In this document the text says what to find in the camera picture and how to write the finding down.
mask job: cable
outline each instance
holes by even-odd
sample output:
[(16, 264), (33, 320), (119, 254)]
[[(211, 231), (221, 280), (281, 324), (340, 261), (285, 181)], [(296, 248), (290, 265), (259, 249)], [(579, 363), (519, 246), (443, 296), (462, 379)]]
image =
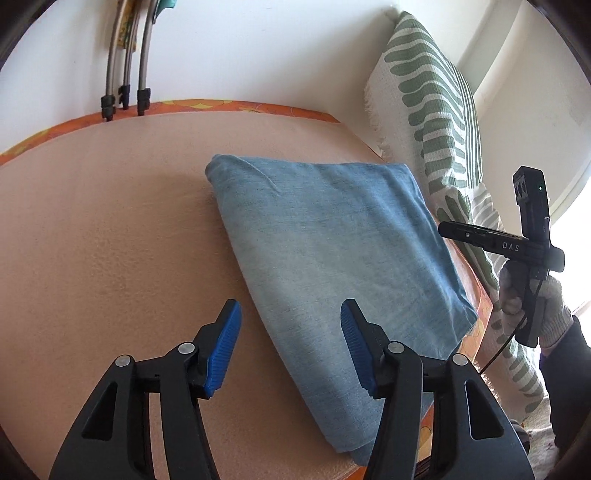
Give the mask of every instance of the cable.
[[(540, 281), (538, 288), (535, 291), (534, 294), (534, 305), (536, 304), (537, 300), (538, 300), (538, 294), (540, 293), (540, 289), (542, 288), (542, 283), (545, 282), (544, 280)], [(484, 366), (484, 368), (482, 370), (480, 370), (480, 374), (482, 375), (487, 368), (490, 367), (491, 363), (493, 363), (496, 358), (501, 354), (501, 352), (506, 348), (507, 345), (509, 345), (510, 341), (513, 340), (513, 337), (515, 336), (515, 334), (517, 333), (517, 330), (519, 330), (521, 328), (521, 326), (524, 324), (525, 322), (525, 318), (527, 317), (527, 314), (524, 313), (523, 317), (521, 318), (521, 320), (519, 321), (519, 323), (517, 324), (517, 326), (515, 327), (515, 329), (513, 330), (513, 332), (511, 332), (511, 334), (509, 335), (509, 338), (505, 341), (505, 343), (503, 343), (503, 346), (501, 348), (499, 348), (498, 352), (495, 353), (492, 358), (488, 361), (488, 363)]]

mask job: metal rod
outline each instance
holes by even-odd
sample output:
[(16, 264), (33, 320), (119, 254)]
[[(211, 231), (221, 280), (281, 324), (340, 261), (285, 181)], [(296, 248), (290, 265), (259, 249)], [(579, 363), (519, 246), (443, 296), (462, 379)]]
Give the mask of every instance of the metal rod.
[(131, 59), (134, 54), (134, 40), (138, 34), (139, 16), (142, 8), (142, 0), (135, 0), (134, 4), (134, 20), (129, 31), (128, 42), (125, 50), (125, 70), (123, 75), (123, 85), (131, 83)]
[(106, 95), (114, 95), (113, 83), (115, 81), (115, 53), (117, 51), (117, 40), (119, 39), (119, 32), (121, 24), (123, 23), (123, 15), (125, 12), (125, 5), (127, 0), (119, 0), (117, 6), (117, 16), (113, 24), (113, 31), (111, 33), (111, 44), (109, 45), (109, 60), (107, 62), (107, 80), (105, 86)]
[(146, 77), (148, 75), (148, 52), (150, 51), (150, 39), (152, 38), (152, 27), (154, 26), (154, 15), (158, 0), (150, 0), (148, 16), (146, 17), (146, 26), (144, 28), (144, 39), (142, 40), (142, 53), (139, 58), (139, 82), (138, 90), (146, 88)]

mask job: blue towel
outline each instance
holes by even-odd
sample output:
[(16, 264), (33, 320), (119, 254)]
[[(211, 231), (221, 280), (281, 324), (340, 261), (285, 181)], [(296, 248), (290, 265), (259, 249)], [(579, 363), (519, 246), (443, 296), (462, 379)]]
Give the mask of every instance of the blue towel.
[[(206, 175), (252, 299), (320, 430), (366, 464), (383, 401), (359, 385), (343, 301), (440, 359), (477, 319), (413, 175), (400, 164), (232, 155), (213, 157)], [(430, 397), (423, 403), (426, 413)]]

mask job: dark sleeve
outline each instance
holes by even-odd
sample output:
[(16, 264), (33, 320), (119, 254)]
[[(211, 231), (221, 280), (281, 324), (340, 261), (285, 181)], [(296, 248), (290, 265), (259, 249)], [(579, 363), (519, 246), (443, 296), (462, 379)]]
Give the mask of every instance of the dark sleeve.
[(556, 446), (567, 449), (591, 411), (591, 349), (577, 317), (540, 369), (550, 396)]

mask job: gloved hand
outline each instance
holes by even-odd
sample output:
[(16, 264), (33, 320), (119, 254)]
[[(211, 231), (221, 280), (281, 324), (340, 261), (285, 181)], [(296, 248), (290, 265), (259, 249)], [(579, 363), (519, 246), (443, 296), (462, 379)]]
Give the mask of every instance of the gloved hand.
[[(511, 270), (513, 270), (510, 268), (511, 262), (515, 262), (515, 260), (509, 260), (505, 263), (499, 275), (499, 299), (503, 311), (501, 321), (506, 335), (513, 332), (524, 315), (524, 311), (521, 309), (523, 298), (519, 296), (511, 283)], [(538, 280), (530, 280), (532, 292), (536, 292), (538, 284)], [(562, 286), (554, 277), (548, 276), (548, 279), (543, 282), (538, 293), (539, 297), (546, 299), (544, 319), (540, 330), (540, 346), (550, 348), (560, 340), (573, 324), (573, 316), (568, 307), (564, 305)]]

